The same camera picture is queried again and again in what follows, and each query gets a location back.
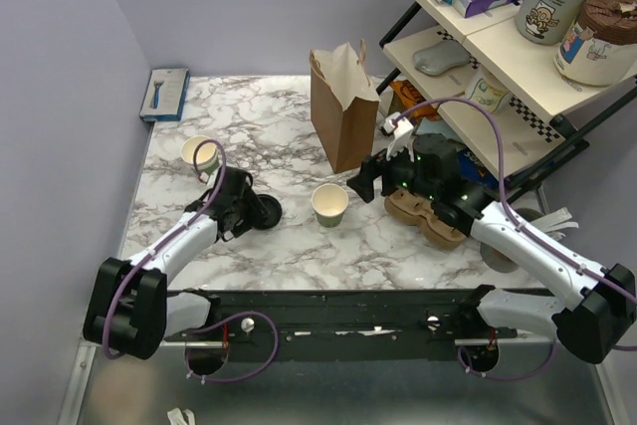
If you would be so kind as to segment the black plastic cup lid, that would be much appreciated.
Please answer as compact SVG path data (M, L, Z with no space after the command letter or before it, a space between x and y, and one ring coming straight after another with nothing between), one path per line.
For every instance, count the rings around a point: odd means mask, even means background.
M281 203L269 194L257 194L253 209L252 227L260 231L274 228L283 216Z

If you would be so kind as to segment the brown cardboard cup carrier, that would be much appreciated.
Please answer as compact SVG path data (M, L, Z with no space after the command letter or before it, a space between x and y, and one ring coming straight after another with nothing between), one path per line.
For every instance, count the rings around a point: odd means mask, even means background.
M465 234L446 225L435 215L430 200L404 189L397 189L385 197L384 208L398 222L417 227L438 249L452 251L467 240Z

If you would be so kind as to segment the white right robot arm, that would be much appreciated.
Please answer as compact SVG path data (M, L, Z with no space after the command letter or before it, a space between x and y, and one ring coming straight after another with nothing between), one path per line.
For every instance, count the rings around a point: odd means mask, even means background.
M442 135L420 136L411 147L393 140L365 157L347 184L369 203L376 179L384 196L403 190L428 200L445 225L504 254L551 293L541 298L493 289L459 310L464 334L478 337L492 327L530 331L599 364L635 322L636 281L629 269L607 268L570 251L492 191L463 179L455 149Z

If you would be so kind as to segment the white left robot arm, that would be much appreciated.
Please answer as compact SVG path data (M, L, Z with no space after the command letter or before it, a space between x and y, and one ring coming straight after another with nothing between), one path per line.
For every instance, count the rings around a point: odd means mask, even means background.
M218 241L271 229L282 215L278 199L253 190L251 173L227 168L153 244L125 260L110 257L102 262L83 338L114 357L150 358L169 335L169 283Z

